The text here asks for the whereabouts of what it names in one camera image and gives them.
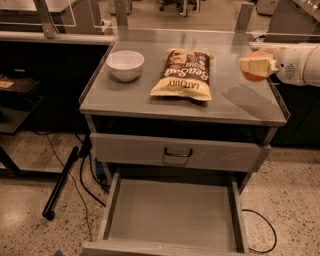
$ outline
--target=white bowl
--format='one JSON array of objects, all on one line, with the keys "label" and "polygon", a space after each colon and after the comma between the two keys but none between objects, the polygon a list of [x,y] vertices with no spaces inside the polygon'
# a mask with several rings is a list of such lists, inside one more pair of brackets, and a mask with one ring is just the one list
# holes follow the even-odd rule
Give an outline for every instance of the white bowl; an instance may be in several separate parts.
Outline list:
[{"label": "white bowl", "polygon": [[119,51],[110,54],[106,63],[116,78],[130,82],[142,73],[144,57],[135,51]]}]

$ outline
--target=gray cabinet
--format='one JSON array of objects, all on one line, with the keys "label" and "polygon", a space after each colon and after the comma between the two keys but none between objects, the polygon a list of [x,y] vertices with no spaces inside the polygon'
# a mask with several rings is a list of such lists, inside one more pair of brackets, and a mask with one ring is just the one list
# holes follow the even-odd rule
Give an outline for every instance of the gray cabinet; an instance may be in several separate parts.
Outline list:
[{"label": "gray cabinet", "polygon": [[[150,96],[172,46],[214,55],[212,101]],[[248,254],[239,195],[288,113],[272,85],[242,79],[238,58],[251,51],[245,35],[125,30],[110,52],[127,49],[144,55],[142,76],[121,83],[103,60],[80,99],[111,184],[98,239],[84,251]]]}]

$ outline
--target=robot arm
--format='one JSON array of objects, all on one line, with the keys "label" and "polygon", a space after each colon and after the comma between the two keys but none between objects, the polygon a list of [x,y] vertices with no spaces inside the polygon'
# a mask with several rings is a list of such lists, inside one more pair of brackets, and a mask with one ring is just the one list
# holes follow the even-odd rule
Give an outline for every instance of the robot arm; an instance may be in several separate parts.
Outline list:
[{"label": "robot arm", "polygon": [[260,48],[257,52],[261,54],[240,59],[240,69],[247,79],[247,73],[261,78],[276,74],[287,84],[320,87],[320,44]]}]

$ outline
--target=floor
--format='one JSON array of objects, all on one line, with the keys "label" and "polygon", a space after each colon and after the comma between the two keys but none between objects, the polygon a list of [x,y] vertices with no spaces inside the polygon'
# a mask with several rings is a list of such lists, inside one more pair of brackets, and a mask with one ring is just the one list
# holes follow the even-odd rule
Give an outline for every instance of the floor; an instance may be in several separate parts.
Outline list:
[{"label": "floor", "polygon": [[[221,0],[201,1],[200,14],[190,10],[188,17],[182,17],[173,6],[160,12],[157,0],[134,1],[128,16],[129,26],[232,31],[241,2],[223,1],[222,5]],[[106,1],[101,1],[101,10],[109,17],[108,9],[103,8],[108,8]],[[270,17],[254,11],[249,30],[265,31],[269,21]],[[1,135],[0,145],[22,169],[61,172],[73,147],[81,147],[79,138],[83,139],[84,135],[39,135],[22,130],[15,136]],[[43,218],[42,211],[54,188],[53,181],[0,179],[1,256],[78,256],[83,241],[95,241],[104,207],[80,185],[81,161],[70,171],[52,221]],[[89,162],[86,159],[83,164],[84,183],[106,203],[108,193],[93,180]],[[319,198],[319,150],[274,147],[241,194],[243,209],[258,212],[276,231],[276,247],[265,255],[320,255]],[[266,222],[248,211],[243,212],[243,217],[250,248],[270,249],[275,240]]]}]

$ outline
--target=bag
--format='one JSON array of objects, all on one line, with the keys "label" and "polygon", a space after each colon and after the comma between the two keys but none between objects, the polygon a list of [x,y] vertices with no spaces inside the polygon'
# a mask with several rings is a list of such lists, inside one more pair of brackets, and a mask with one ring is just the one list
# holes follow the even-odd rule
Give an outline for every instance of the bag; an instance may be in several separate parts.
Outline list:
[{"label": "bag", "polygon": [[161,79],[151,90],[152,96],[190,97],[209,101],[210,60],[213,56],[206,51],[171,48]]}]

